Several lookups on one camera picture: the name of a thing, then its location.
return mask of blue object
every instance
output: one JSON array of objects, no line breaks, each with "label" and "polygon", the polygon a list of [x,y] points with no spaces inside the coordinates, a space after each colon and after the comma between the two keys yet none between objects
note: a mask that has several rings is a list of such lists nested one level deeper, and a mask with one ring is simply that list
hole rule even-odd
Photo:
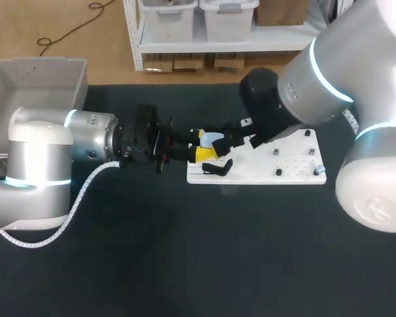
[{"label": "blue object", "polygon": [[223,133],[219,132],[206,132],[199,140],[199,145],[206,149],[213,147],[213,142],[224,137]]}]

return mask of white shelf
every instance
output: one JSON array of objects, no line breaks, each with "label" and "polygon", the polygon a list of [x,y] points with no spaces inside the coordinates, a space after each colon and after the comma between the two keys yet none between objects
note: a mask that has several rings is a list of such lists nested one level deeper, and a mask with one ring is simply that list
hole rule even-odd
[{"label": "white shelf", "polygon": [[324,28],[323,13],[318,4],[310,5],[307,21],[295,26],[252,25],[251,36],[246,42],[208,42],[204,14],[196,10],[194,14],[194,35],[191,43],[154,43],[147,28],[141,21],[138,50],[141,53],[209,53],[209,52],[269,52],[298,51],[304,49]]}]

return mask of shelf leg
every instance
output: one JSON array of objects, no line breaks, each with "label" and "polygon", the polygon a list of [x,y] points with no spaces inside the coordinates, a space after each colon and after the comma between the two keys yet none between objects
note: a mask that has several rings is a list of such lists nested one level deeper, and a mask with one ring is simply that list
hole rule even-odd
[{"label": "shelf leg", "polygon": [[135,64],[135,70],[143,71],[143,57],[139,51],[139,45],[141,44],[141,34],[138,32],[137,23],[137,2],[136,0],[123,0],[123,6],[125,8],[127,31],[129,33],[129,38],[131,40],[131,49],[133,56],[133,63]]}]

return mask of yellow object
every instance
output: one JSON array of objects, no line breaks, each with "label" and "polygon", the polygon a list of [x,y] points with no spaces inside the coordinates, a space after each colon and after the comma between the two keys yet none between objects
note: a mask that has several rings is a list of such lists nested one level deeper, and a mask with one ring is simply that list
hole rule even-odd
[{"label": "yellow object", "polygon": [[195,162],[202,162],[209,159],[218,159],[216,151],[212,149],[205,149],[203,147],[197,147],[195,152]]}]

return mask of black clamp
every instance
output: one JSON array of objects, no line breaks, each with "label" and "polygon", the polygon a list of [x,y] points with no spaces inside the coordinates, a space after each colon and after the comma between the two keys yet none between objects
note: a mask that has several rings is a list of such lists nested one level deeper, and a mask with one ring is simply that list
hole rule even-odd
[{"label": "black clamp", "polygon": [[225,177],[229,173],[232,166],[233,166],[233,160],[230,158],[223,167],[216,166],[210,163],[203,163],[203,171],[204,174],[213,174],[213,175]]}]

